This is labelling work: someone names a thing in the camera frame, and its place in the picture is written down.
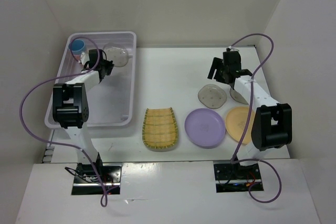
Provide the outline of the yellow plastic plate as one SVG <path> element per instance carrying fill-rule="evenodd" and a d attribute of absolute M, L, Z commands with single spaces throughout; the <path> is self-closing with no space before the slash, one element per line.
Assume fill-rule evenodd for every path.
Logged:
<path fill-rule="evenodd" d="M 231 109 L 225 117 L 225 125 L 228 134 L 236 141 L 239 142 L 241 135 L 243 134 L 249 107 L 238 106 Z M 245 134 L 242 144 L 247 145 L 251 142 L 251 130 L 255 118 L 254 111 L 251 112 L 248 130 Z"/>

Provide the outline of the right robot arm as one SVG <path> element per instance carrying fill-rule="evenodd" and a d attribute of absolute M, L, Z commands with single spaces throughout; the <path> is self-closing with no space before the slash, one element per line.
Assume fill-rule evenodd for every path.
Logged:
<path fill-rule="evenodd" d="M 227 49 L 223 57 L 213 58 L 208 79 L 230 85 L 249 104 L 247 124 L 251 123 L 251 141 L 234 151 L 230 172 L 243 178 L 249 167 L 263 159 L 273 148 L 282 148 L 292 142 L 292 108 L 272 98 L 255 80 L 254 73 L 242 69 L 238 51 Z"/>

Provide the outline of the blue plastic cup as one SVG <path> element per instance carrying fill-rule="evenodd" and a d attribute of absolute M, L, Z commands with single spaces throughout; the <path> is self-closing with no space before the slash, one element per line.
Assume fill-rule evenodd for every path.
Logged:
<path fill-rule="evenodd" d="M 86 43 L 82 39 L 76 39 L 68 45 L 68 49 L 73 55 L 81 55 L 87 50 Z"/>

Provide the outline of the red plastic cup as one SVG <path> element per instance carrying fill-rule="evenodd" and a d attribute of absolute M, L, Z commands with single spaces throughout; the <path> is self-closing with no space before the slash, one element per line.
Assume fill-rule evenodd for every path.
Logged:
<path fill-rule="evenodd" d="M 73 58 L 77 63 L 81 64 L 81 59 L 84 56 L 84 54 L 85 54 L 84 52 L 81 52 L 80 54 L 73 54 Z"/>

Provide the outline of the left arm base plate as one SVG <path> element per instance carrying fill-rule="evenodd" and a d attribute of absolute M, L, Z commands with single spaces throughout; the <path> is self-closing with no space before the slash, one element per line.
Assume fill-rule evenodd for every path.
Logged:
<path fill-rule="evenodd" d="M 65 170 L 74 177 L 72 195 L 101 195 L 103 193 L 98 176 L 91 165 L 78 164 L 76 168 L 65 167 Z M 103 163 L 97 170 L 108 195 L 119 195 L 122 164 Z"/>

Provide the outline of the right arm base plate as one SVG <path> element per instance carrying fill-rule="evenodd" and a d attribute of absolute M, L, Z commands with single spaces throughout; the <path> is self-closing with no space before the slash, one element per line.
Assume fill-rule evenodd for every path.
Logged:
<path fill-rule="evenodd" d="M 229 162 L 214 162 L 214 176 L 217 193 L 236 193 L 263 191 L 261 174 L 258 164 L 241 166 Z"/>

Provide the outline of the purple plastic plate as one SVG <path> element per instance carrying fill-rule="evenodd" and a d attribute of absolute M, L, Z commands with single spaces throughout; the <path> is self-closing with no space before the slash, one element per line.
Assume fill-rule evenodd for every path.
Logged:
<path fill-rule="evenodd" d="M 184 122 L 188 139 L 201 148 L 216 148 L 225 137 L 223 118 L 215 111 L 200 108 L 188 114 Z"/>

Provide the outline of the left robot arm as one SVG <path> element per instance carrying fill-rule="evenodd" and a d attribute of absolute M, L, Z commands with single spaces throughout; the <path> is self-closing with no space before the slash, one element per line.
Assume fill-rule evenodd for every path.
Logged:
<path fill-rule="evenodd" d="M 78 168 L 74 175 L 86 175 L 93 182 L 104 177 L 99 152 L 95 149 L 88 132 L 89 104 L 87 93 L 99 85 L 104 77 L 111 75 L 113 61 L 107 59 L 102 49 L 90 49 L 81 57 L 81 75 L 65 83 L 53 86 L 53 119 L 65 129 L 72 145 L 77 146 Z"/>

